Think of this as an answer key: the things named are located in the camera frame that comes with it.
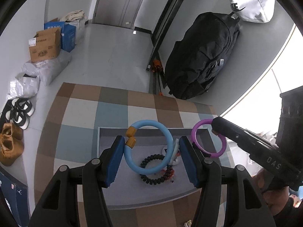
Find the plastic ring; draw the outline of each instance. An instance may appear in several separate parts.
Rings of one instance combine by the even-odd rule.
[[[222,141],[222,149],[218,153],[209,153],[209,152],[207,152],[206,150],[204,150],[200,146],[200,144],[197,141],[197,130],[198,130],[198,128],[200,126],[202,126],[202,125],[211,125],[211,124],[212,124],[212,120],[211,119],[201,120],[198,123],[196,123],[195,126],[193,127],[193,129],[191,130],[191,141],[194,142],[201,151],[205,152],[206,154],[209,154],[210,157],[217,158],[217,157],[220,157],[225,152],[225,150],[226,150],[227,144],[226,144],[226,138],[225,138],[225,136],[223,136],[221,134],[218,134],[218,137]]]
[[[163,168],[165,168],[167,166],[167,164],[169,163],[169,161],[172,158],[172,154],[174,151],[174,140],[172,138],[172,134],[169,132],[169,130],[163,124],[161,124],[155,120],[140,120],[140,121],[133,123],[131,126],[134,127],[135,129],[139,129],[143,126],[153,126],[153,127],[158,128],[159,130],[161,130],[162,133],[164,134],[164,136],[166,137],[167,153],[166,153],[163,161],[159,165],[155,166],[154,168],[148,168],[148,169],[141,168],[134,163],[134,161],[131,157],[131,148],[127,145],[124,145],[124,157],[125,157],[126,163],[134,172],[136,172],[138,174],[149,175],[149,174],[154,174],[154,173],[161,171]]]

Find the plastic bag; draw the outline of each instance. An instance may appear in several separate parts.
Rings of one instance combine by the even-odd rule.
[[[29,76],[39,76],[45,86],[48,86],[68,65],[72,55],[61,50],[57,58],[39,61],[36,63],[24,63],[22,71]]]
[[[84,17],[83,19],[77,19],[72,22],[66,22],[66,24],[70,24],[76,27],[76,40],[75,40],[76,45],[82,43],[82,41],[84,40],[84,33],[85,33],[84,29],[85,29],[86,20],[87,20],[86,17]]]
[[[38,93],[40,78],[31,78],[17,76],[9,84],[9,93],[7,99],[11,100],[16,97],[30,98]]]

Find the black beaded bracelet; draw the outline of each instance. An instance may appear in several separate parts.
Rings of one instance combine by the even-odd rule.
[[[151,155],[151,156],[148,156],[147,158],[145,158],[144,160],[142,160],[142,163],[140,164],[140,167],[141,168],[145,168],[146,165],[148,164],[148,162],[154,160],[154,159],[160,159],[160,160],[163,160],[164,159],[164,155],[162,154],[154,154],[154,155]],[[163,183],[165,180],[169,179],[170,176],[171,176],[171,173],[172,173],[172,166],[170,165],[167,165],[166,167],[166,172],[165,174],[158,178],[158,179],[150,179],[148,178],[146,175],[142,175],[140,174],[141,176],[141,179],[143,180],[143,182],[145,183],[149,183],[150,185],[156,185],[156,184],[160,184],[160,183]]]

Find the hand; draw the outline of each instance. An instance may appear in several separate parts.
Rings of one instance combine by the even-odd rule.
[[[289,196],[290,198],[292,198],[294,200],[294,207],[298,208],[300,203],[301,203],[301,200],[299,197],[297,197],[296,195],[290,195]]]
[[[261,169],[257,175],[253,176],[253,180],[256,185],[261,189],[264,186],[264,173],[265,169]],[[283,189],[279,190],[269,190],[263,193],[263,198],[267,203],[272,215],[277,215],[279,212],[283,210],[287,201],[289,189],[288,187],[284,187]]]

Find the black backpack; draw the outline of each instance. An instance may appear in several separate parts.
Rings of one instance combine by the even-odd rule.
[[[208,90],[240,33],[240,19],[232,14],[200,14],[183,40],[175,43],[165,66],[170,94],[187,100]]]

